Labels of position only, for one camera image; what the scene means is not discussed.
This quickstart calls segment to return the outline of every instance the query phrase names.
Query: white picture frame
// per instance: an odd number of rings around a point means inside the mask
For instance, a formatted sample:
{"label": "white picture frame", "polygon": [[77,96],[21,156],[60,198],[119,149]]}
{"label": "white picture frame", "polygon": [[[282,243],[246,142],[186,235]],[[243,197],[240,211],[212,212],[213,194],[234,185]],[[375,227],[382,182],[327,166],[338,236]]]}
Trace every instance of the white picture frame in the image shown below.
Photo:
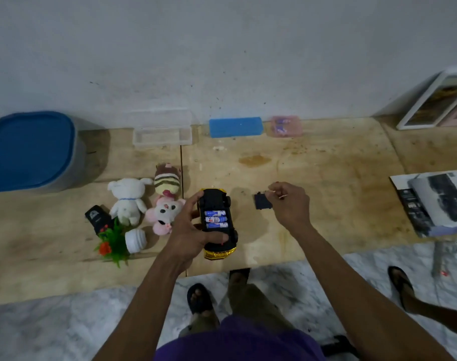
{"label": "white picture frame", "polygon": [[[439,107],[442,107],[442,111],[438,111],[437,109],[433,109],[430,111],[432,117],[425,117],[423,116],[428,110],[419,110],[421,107],[424,108],[425,106],[429,105],[434,107],[434,104],[438,101],[431,101],[432,99],[437,99],[433,94],[439,93],[443,94],[447,92],[448,88],[452,88],[453,90],[450,91],[452,96],[443,99],[439,99],[440,104]],[[444,119],[444,117],[451,112],[453,108],[457,106],[457,67],[450,67],[446,70],[442,71],[434,82],[429,86],[429,88],[423,93],[421,97],[417,100],[417,102],[412,106],[412,108],[407,112],[407,114],[402,118],[402,120],[397,124],[397,129],[399,130],[406,130],[406,129],[425,129],[425,128],[432,128],[439,124],[440,121]]]}

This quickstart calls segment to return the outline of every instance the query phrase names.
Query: hand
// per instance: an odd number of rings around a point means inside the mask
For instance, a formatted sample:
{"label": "hand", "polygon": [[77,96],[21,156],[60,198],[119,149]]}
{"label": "hand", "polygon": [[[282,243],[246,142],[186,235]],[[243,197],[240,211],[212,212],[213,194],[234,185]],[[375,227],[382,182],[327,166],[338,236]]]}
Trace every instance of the hand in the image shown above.
{"label": "hand", "polygon": [[288,182],[274,182],[265,196],[272,203],[275,218],[292,234],[310,224],[310,198],[305,190]]}
{"label": "hand", "polygon": [[179,273],[190,267],[192,260],[208,242],[223,244],[229,240],[229,236],[225,233],[203,232],[192,224],[192,219],[199,216],[198,212],[192,212],[193,206],[202,196],[203,191],[199,191],[185,202],[182,211],[172,224],[172,234],[160,253],[167,261],[178,265]]}

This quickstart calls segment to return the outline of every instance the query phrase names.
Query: white pot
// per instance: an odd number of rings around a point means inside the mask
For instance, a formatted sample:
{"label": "white pot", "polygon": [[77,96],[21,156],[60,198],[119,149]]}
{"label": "white pot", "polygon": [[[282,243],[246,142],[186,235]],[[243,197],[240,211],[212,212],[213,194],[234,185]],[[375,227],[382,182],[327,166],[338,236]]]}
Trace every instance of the white pot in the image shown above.
{"label": "white pot", "polygon": [[130,253],[140,252],[147,246],[145,232],[141,229],[132,229],[125,233],[125,243]]}

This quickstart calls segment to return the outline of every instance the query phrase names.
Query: red flower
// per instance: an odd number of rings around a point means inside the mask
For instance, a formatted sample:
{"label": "red flower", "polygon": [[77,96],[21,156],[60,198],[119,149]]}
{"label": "red flower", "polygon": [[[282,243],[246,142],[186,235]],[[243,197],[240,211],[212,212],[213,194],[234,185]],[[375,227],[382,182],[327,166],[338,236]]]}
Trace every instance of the red flower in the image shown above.
{"label": "red flower", "polygon": [[111,253],[111,247],[110,247],[110,244],[108,242],[103,242],[102,244],[100,244],[100,248],[98,249],[98,252],[104,256],[104,255],[108,255],[109,253]]}

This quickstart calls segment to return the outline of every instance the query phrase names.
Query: blue battery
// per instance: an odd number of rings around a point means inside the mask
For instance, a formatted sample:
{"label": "blue battery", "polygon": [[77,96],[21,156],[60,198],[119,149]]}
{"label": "blue battery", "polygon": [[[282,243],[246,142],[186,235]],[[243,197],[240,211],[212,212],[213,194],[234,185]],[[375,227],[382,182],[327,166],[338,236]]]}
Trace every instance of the blue battery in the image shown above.
{"label": "blue battery", "polygon": [[221,217],[225,215],[225,210],[208,210],[205,212],[206,217]]}
{"label": "blue battery", "polygon": [[205,217],[207,223],[223,223],[227,221],[227,217]]}
{"label": "blue battery", "polygon": [[228,223],[207,223],[207,228],[228,228]]}

